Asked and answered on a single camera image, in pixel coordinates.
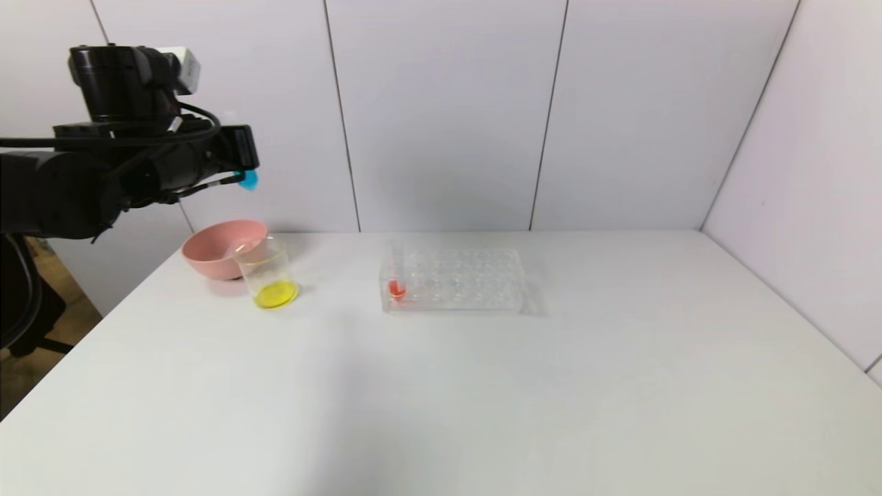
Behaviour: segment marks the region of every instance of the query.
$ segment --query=black chair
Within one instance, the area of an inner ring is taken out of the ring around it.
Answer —
[[[73,346],[46,337],[67,305],[37,273],[24,238],[0,238],[0,349],[14,357],[37,348],[67,353]]]

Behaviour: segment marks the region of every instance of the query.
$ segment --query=wooden floor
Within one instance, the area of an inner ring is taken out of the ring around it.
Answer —
[[[101,315],[49,246],[34,240],[30,240],[30,244],[40,274],[67,304],[64,315],[46,337],[76,344],[101,321]],[[39,348],[22,358],[13,357],[7,349],[0,351],[0,419],[6,417],[62,358],[64,355],[60,353]]]

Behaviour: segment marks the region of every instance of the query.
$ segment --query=robotic arm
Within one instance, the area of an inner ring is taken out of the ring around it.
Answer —
[[[0,138],[55,149],[0,154],[0,231],[95,238],[130,208],[176,203],[257,168],[249,126],[221,126],[176,99],[198,84],[189,50],[82,46],[68,63],[92,122],[54,126],[52,139]],[[203,183],[221,173],[233,175]]]

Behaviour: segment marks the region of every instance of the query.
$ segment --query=pink bowl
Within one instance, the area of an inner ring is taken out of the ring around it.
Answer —
[[[235,279],[242,271],[233,259],[235,249],[267,234],[262,222],[241,219],[214,224],[183,243],[181,254],[197,272],[209,279]]]

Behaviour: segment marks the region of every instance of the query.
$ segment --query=white wall panel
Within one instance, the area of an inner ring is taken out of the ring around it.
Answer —
[[[362,229],[527,229],[565,1],[327,5]]]
[[[801,3],[705,225],[864,370],[882,354],[881,26],[877,0]]]
[[[68,49],[104,38],[88,0],[0,0],[0,136],[51,137],[89,120]],[[190,234],[180,207],[122,214],[95,244],[50,240],[95,307],[107,314]]]
[[[186,45],[202,64],[183,101],[250,124],[254,192],[222,186],[184,201],[194,229],[247,217],[283,231],[356,231],[322,0],[97,0],[117,44]]]
[[[697,229],[796,0],[570,0],[533,229]]]

